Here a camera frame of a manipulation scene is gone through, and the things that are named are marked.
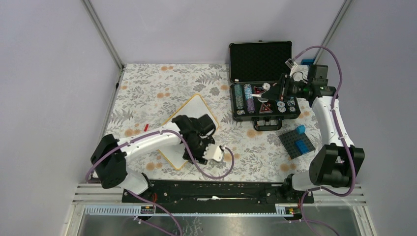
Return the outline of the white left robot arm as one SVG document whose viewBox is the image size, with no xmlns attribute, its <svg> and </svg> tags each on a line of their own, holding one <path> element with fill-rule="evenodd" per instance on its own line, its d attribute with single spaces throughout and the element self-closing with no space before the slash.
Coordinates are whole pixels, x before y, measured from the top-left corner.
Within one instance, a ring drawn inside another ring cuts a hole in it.
<svg viewBox="0 0 417 236">
<path fill-rule="evenodd" d="M 88 175 L 95 173 L 104 189 L 118 186 L 133 192 L 140 202 L 147 202 L 153 191 L 150 181 L 144 174 L 129 169 L 129 162 L 143 154 L 177 145 L 184 145 L 185 160 L 201 164 L 209 160 L 219 162 L 224 150 L 212 137 L 215 128 L 207 114 L 199 118 L 180 115 L 158 129 L 131 138 L 105 135 L 90 158 L 92 170 Z"/>
</svg>

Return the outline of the yellow framed whiteboard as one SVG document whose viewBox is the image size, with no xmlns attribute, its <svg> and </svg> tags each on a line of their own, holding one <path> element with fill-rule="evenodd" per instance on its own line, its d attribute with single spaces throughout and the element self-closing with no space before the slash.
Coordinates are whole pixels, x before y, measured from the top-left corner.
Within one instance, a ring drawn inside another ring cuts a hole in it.
<svg viewBox="0 0 417 236">
<path fill-rule="evenodd" d="M 172 118 L 179 115 L 186 115 L 189 118 L 199 118 L 207 114 L 214 122 L 216 128 L 219 127 L 219 122 L 214 117 L 210 108 L 199 94 L 194 94 L 189 98 L 176 112 L 174 112 L 163 124 L 169 123 Z M 172 165 L 172 167 L 179 171 L 188 160 L 183 159 L 185 152 L 184 144 L 175 146 L 163 147 L 159 150 L 162 156 Z"/>
</svg>

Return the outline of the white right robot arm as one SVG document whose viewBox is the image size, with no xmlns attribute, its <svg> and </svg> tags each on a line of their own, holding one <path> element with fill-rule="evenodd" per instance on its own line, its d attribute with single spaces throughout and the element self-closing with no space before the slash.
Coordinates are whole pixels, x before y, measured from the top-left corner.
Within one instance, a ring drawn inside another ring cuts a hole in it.
<svg viewBox="0 0 417 236">
<path fill-rule="evenodd" d="M 261 94 L 261 98 L 283 101 L 285 98 L 303 98 L 308 101 L 319 125 L 323 147 L 311 161 L 309 169 L 290 177 L 291 184 L 284 186 L 284 200 L 293 203 L 301 191 L 329 190 L 329 187 L 348 187 L 349 195 L 364 161 L 362 148 L 350 139 L 339 111 L 340 87 L 328 85 L 328 67 L 310 65 L 306 79 L 294 80 L 283 74 L 278 83 Z"/>
</svg>

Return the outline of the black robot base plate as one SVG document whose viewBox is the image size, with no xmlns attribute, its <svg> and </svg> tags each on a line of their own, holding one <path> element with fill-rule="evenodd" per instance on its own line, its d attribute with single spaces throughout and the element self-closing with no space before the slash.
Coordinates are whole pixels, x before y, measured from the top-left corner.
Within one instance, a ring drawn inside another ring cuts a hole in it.
<svg viewBox="0 0 417 236">
<path fill-rule="evenodd" d="M 226 182 L 152 179 L 140 197 L 170 213 L 275 213 L 276 204 L 314 203 L 311 195 L 280 182 Z"/>
</svg>

